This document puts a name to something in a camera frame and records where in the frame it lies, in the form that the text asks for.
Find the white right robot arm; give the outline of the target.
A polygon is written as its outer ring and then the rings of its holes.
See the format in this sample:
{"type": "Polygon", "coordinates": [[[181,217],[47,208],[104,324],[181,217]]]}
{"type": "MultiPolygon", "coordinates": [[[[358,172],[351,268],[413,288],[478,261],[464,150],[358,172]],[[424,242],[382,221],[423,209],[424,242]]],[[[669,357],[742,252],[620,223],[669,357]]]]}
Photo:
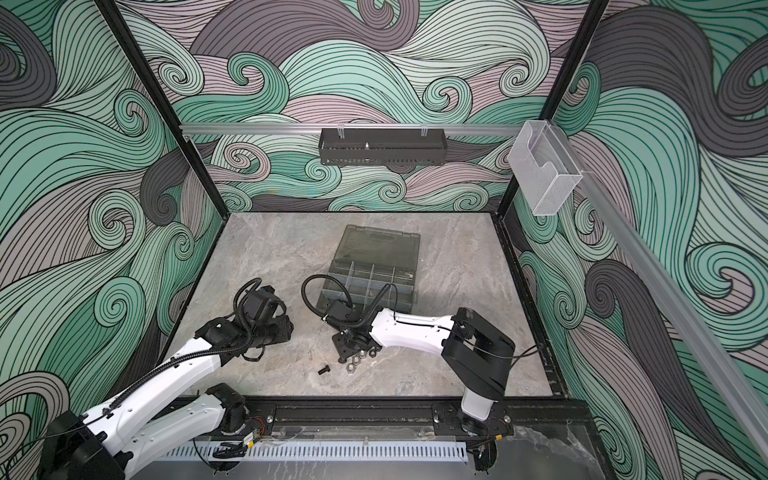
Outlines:
{"type": "Polygon", "coordinates": [[[341,361],[394,347],[440,357],[464,385],[461,411],[475,422],[486,422],[505,396],[515,343],[472,309],[418,316],[382,307],[361,312],[337,302],[321,320],[337,330],[333,341],[341,361]]]}

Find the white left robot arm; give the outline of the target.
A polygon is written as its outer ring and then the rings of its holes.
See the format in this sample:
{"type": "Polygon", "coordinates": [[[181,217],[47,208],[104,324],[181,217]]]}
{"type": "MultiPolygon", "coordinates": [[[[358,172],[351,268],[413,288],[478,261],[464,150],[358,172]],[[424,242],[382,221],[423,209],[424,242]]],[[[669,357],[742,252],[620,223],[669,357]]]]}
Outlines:
{"type": "Polygon", "coordinates": [[[288,341],[293,325],[281,315],[254,329],[217,318],[145,378],[82,415],[55,418],[43,438],[37,475],[41,479],[129,479],[169,451],[209,432],[234,435],[226,448],[243,455],[267,430],[243,395],[225,383],[191,403],[165,413],[188,387],[240,356],[246,341],[259,347],[288,341]]]}

